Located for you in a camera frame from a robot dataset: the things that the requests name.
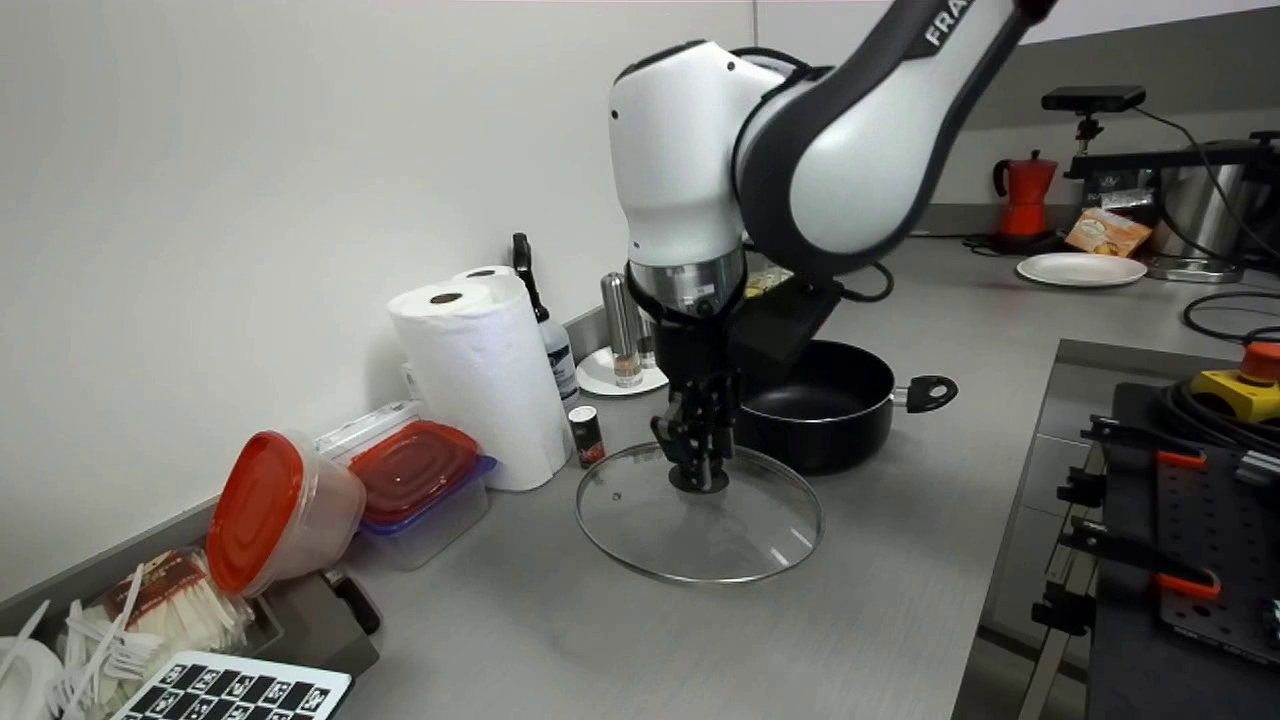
white plate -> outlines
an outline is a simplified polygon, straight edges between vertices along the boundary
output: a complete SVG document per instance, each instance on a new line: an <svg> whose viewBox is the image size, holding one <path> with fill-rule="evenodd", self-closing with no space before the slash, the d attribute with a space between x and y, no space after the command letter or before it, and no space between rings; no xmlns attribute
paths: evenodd
<svg viewBox="0 0 1280 720"><path fill-rule="evenodd" d="M1018 274L1064 287L1115 287L1147 274L1147 266L1128 258L1089 252L1050 252L1018 264Z"/></svg>
<svg viewBox="0 0 1280 720"><path fill-rule="evenodd" d="M590 395L622 396L640 395L667 384L667 375L657 368L645 369L643 373L640 384L618 387L618 383L613 382L613 350L602 347L577 366L577 387Z"/></svg>

black pegboard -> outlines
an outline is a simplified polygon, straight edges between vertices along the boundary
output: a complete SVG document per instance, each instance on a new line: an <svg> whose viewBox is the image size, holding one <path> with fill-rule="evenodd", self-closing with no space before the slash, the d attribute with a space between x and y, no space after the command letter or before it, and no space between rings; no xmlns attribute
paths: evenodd
<svg viewBox="0 0 1280 720"><path fill-rule="evenodd" d="M1272 512L1257 489L1235 479L1238 461L1211 452L1208 469L1156 469L1156 537L1166 552L1213 570L1213 601L1164 591L1160 619L1176 633L1280 669L1280 646L1263 614L1280 597L1280 546Z"/></svg>

clear plastic container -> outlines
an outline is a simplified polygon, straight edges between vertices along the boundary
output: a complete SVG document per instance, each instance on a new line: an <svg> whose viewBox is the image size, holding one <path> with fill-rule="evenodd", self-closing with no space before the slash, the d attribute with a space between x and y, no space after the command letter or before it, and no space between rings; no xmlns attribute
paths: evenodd
<svg viewBox="0 0 1280 720"><path fill-rule="evenodd" d="M397 568L416 570L489 511L484 477L497 465L497 460L481 455L466 479L408 520L394 525L361 523L360 529Z"/></svg>
<svg viewBox="0 0 1280 720"><path fill-rule="evenodd" d="M214 510L210 574L229 594L253 597L275 580L328 568L365 511L365 486L296 433L250 438Z"/></svg>

red plastic container lid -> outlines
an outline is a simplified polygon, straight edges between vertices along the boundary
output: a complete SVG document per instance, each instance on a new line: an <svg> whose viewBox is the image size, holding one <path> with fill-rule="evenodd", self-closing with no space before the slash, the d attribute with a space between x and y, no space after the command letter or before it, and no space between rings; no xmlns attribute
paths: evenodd
<svg viewBox="0 0 1280 720"><path fill-rule="evenodd" d="M394 524L430 505L475 466L480 448L466 433L415 420L361 452L351 471L365 483L365 520Z"/></svg>
<svg viewBox="0 0 1280 720"><path fill-rule="evenodd" d="M223 592L239 594L262 571L293 518L302 473L302 456L280 433L257 433L244 443L205 548L209 573Z"/></svg>

countertop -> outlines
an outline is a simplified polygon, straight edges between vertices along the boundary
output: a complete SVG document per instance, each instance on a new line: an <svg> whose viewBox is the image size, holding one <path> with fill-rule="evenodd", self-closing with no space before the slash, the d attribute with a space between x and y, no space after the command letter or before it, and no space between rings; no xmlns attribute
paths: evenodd
<svg viewBox="0 0 1280 720"><path fill-rule="evenodd" d="M579 529L572 462L538 491L492 495L421 570L357 552L352 571L385 615L383 657L342 716L948 717L1059 342L1224 359L1239 347L1178 318L1221 288L1057 290L945 240L910 240L886 264L896 292L842 304L819 337L879 354L900 384L950 375L960 396L900 413L874 459L814 479L827 528L812 559L741 587L644 578ZM649 441L666 400L591 404L616 451Z"/></svg>

